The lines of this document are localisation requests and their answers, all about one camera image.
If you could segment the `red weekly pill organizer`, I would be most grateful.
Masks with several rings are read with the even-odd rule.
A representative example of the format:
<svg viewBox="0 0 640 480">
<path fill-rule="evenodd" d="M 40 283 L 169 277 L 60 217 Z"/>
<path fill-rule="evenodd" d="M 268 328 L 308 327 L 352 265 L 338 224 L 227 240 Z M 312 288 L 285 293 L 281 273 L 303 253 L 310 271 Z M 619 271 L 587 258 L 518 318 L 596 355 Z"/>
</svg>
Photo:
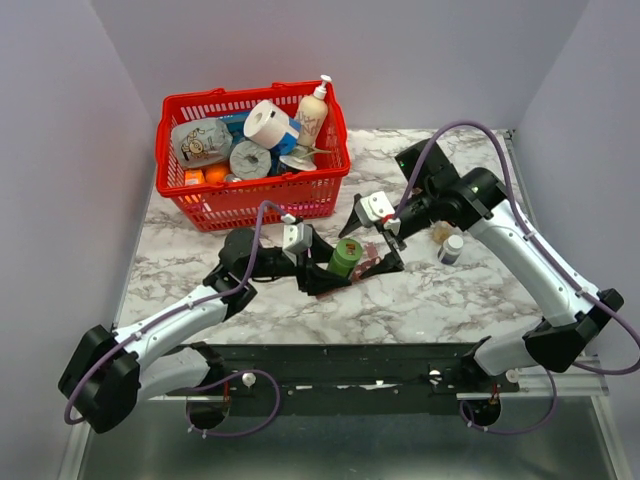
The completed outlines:
<svg viewBox="0 0 640 480">
<path fill-rule="evenodd" d="M 363 253 L 359 263 L 353 269 L 349 277 L 350 286 L 361 282 L 361 276 L 364 274 L 364 272 L 372 266 L 377 265 L 380 261 L 381 257 L 378 253 L 376 244 L 373 242 L 367 242 L 363 247 Z"/>
</svg>

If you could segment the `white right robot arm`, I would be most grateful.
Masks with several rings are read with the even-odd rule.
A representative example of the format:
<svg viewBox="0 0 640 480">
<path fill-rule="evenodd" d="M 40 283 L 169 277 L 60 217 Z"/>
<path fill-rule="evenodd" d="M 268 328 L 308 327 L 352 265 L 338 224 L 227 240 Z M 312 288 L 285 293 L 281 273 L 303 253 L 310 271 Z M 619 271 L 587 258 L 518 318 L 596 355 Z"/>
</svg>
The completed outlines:
<svg viewBox="0 0 640 480">
<path fill-rule="evenodd" d="M 460 379 L 480 392 L 496 376 L 510 369 L 540 365 L 562 373 L 574 365 L 585 347 L 604 329 L 624 304 L 615 289 L 601 290 L 577 272 L 568 279 L 559 273 L 567 263 L 507 198 L 505 184 L 490 170 L 476 167 L 461 175 L 438 145 L 422 140 L 396 158 L 404 176 L 414 167 L 419 193 L 404 206 L 391 205 L 383 192 L 355 195 L 341 237 L 360 227 L 375 228 L 390 251 L 365 277 L 399 272 L 405 239 L 438 221 L 469 233 L 487 247 L 524 286 L 542 311 L 541 321 L 509 335 L 487 337 L 469 351 L 460 367 Z"/>
</svg>

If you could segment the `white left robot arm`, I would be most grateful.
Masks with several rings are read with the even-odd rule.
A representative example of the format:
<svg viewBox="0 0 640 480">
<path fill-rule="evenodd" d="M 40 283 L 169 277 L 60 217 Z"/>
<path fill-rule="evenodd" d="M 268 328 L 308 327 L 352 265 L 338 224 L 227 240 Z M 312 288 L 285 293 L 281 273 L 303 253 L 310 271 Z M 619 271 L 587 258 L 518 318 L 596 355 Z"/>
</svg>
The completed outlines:
<svg viewBox="0 0 640 480">
<path fill-rule="evenodd" d="M 232 230 L 218 265 L 183 299 L 129 327 L 84 333 L 58 383 L 64 421 L 105 433 L 143 399 L 191 387 L 214 393 L 220 368 L 183 341 L 241 313 L 257 295 L 253 279 L 293 277 L 309 296 L 349 286 L 348 276 L 327 269 L 335 251 L 309 224 L 285 226 L 282 246 L 269 248 L 254 229 Z"/>
</svg>

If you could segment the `green bottle cap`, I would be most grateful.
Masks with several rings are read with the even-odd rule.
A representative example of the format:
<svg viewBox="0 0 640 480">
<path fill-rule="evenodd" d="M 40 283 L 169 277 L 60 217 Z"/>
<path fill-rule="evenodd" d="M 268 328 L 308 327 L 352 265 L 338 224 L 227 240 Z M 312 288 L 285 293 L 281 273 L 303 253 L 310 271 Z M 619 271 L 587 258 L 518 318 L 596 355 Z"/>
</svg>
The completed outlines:
<svg viewBox="0 0 640 480">
<path fill-rule="evenodd" d="M 362 245 L 351 238 L 342 238 L 336 245 L 335 256 L 345 265 L 356 265 L 363 254 Z"/>
</svg>

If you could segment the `green pill bottle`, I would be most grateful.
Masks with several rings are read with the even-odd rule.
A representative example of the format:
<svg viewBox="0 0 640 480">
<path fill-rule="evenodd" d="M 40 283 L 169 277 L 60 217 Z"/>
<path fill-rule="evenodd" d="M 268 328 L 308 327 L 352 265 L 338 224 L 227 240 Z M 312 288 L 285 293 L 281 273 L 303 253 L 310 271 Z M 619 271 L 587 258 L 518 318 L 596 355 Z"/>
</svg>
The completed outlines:
<svg viewBox="0 0 640 480">
<path fill-rule="evenodd" d="M 349 279 L 363 254 L 362 245 L 352 238 L 342 238 L 336 245 L 327 270 Z"/>
</svg>

